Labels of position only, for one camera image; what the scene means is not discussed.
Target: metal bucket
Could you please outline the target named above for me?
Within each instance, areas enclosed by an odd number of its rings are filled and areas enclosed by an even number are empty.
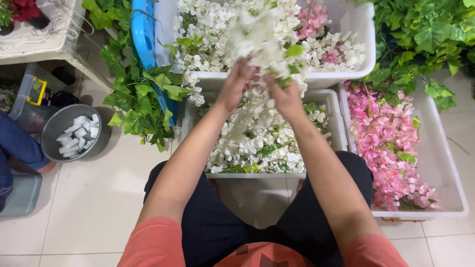
[[[99,117],[99,133],[94,139],[93,144],[86,151],[81,153],[75,158],[63,158],[59,153],[61,144],[56,141],[58,136],[64,133],[64,131],[73,125],[75,118],[79,116],[87,116],[92,118],[93,114],[97,114]],[[101,115],[97,110],[91,106],[85,104],[74,104],[64,107],[54,113],[50,119],[46,122],[41,135],[41,149],[43,153],[55,162],[66,163],[77,160],[88,160],[98,155],[109,142],[112,129],[107,124],[104,124]]]

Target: red shirt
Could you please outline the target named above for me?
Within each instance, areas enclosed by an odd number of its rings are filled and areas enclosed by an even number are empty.
[[[342,252],[347,267],[408,267],[384,236],[362,235]],[[135,227],[118,267],[185,267],[181,227],[173,219],[148,219]],[[297,251],[270,242],[246,244],[218,262],[215,267],[286,266],[306,267]]]

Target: hand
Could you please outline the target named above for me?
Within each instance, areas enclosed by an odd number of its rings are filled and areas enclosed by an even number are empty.
[[[271,98],[275,100],[276,109],[286,121],[292,123],[295,119],[307,117],[302,106],[298,84],[295,80],[292,80],[290,85],[284,90],[276,84],[272,76],[266,75],[264,80],[269,88]]]
[[[238,109],[247,82],[257,72],[256,67],[247,65],[249,60],[249,57],[243,58],[234,64],[214,104],[222,106],[229,115],[234,114]]]

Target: jeans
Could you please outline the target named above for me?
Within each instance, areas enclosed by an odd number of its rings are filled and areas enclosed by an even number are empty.
[[[13,155],[28,167],[39,170],[49,163],[36,140],[4,112],[0,112],[0,212],[13,189],[7,158]]]
[[[350,152],[339,151],[336,154],[370,206],[374,178],[366,162]],[[158,164],[150,172],[144,189],[144,202],[165,163]],[[213,266],[238,247],[254,242],[273,242],[287,246],[318,267],[344,266],[335,237],[308,176],[278,222],[266,229],[256,229],[224,205],[203,172],[183,212],[181,229],[187,267]]]

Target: red flower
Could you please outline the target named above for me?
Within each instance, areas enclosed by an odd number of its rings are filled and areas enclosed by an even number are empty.
[[[8,7],[13,12],[13,19],[24,22],[39,17],[41,10],[33,0],[10,0],[13,4]]]

